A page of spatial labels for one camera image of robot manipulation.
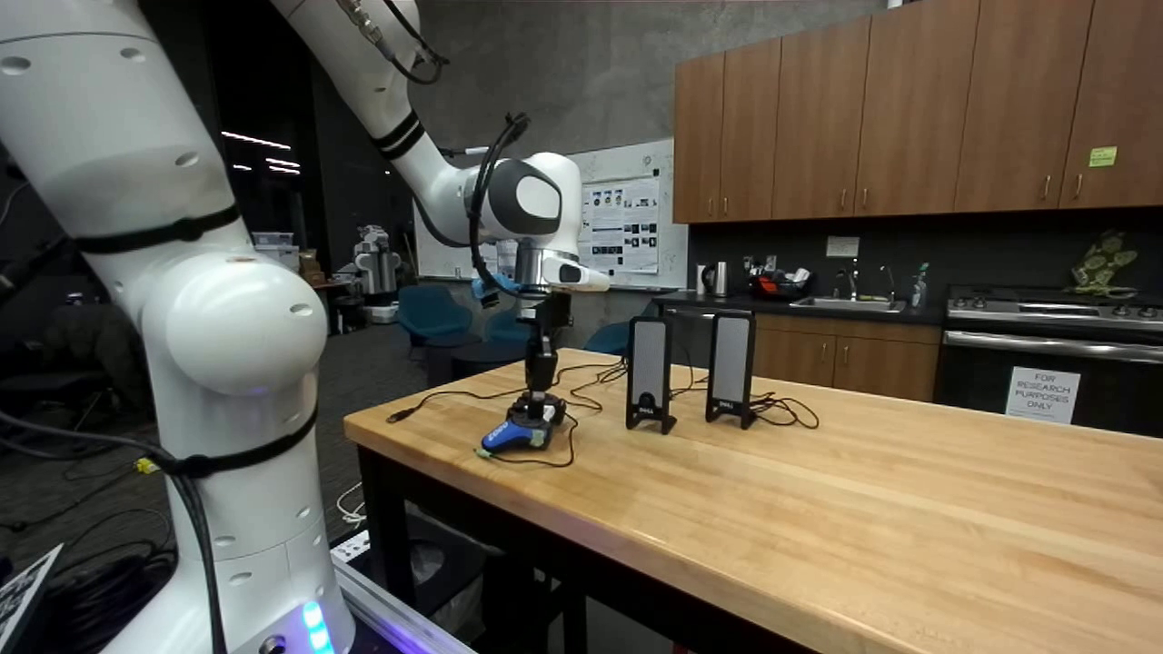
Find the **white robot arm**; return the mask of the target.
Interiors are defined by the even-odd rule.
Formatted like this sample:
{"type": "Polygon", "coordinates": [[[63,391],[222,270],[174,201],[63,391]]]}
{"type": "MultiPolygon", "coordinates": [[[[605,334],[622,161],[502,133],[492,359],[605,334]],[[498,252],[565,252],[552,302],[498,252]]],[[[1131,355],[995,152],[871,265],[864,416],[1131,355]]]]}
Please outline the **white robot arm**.
{"type": "MultiPolygon", "coordinates": [[[[536,293],[579,261],[561,152],[445,161],[410,105],[416,0],[273,0],[447,248],[512,239],[536,293]]],[[[0,140],[140,325],[174,512],[174,577],[115,654],[349,654],[318,472],[321,293],[256,252],[226,162],[140,0],[0,0],[0,140]]]]}

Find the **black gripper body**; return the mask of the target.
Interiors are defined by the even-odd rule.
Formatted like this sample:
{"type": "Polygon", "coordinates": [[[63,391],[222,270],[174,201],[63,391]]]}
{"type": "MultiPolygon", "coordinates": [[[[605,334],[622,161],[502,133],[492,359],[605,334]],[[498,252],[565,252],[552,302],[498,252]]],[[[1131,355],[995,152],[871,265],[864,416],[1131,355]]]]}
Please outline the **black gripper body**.
{"type": "Polygon", "coordinates": [[[569,319],[570,296],[565,289],[531,289],[521,296],[521,323],[527,325],[531,352],[552,350],[569,319]]]}

